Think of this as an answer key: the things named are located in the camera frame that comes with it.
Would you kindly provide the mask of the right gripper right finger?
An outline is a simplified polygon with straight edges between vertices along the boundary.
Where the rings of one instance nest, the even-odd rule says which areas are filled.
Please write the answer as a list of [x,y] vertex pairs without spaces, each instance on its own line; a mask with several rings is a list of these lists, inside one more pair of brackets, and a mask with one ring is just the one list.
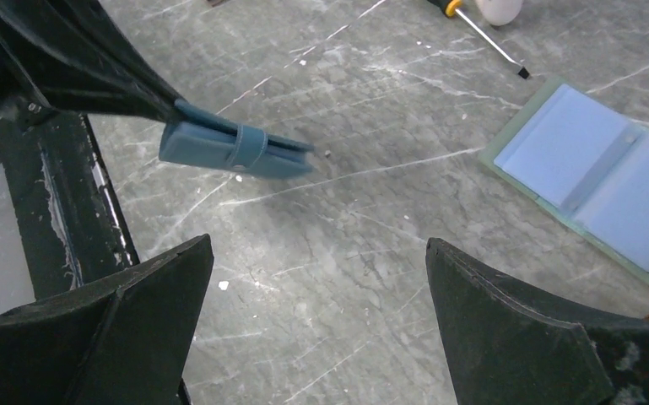
[[649,404],[649,321],[594,309],[429,239],[425,263],[460,404]]

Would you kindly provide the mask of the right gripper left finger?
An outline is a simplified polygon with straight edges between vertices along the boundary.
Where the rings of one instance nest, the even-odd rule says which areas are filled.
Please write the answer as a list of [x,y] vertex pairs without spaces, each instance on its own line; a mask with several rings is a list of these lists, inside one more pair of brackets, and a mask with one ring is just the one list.
[[214,266],[200,235],[0,315],[0,404],[188,404],[182,373]]

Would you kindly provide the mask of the teal blue card holder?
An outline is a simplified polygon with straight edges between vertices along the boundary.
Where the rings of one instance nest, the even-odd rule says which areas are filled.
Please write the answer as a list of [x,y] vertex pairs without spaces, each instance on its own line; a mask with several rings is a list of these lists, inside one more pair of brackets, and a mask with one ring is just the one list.
[[228,121],[177,100],[160,140],[159,159],[272,179],[289,179],[313,171],[308,143],[276,136],[259,127]]

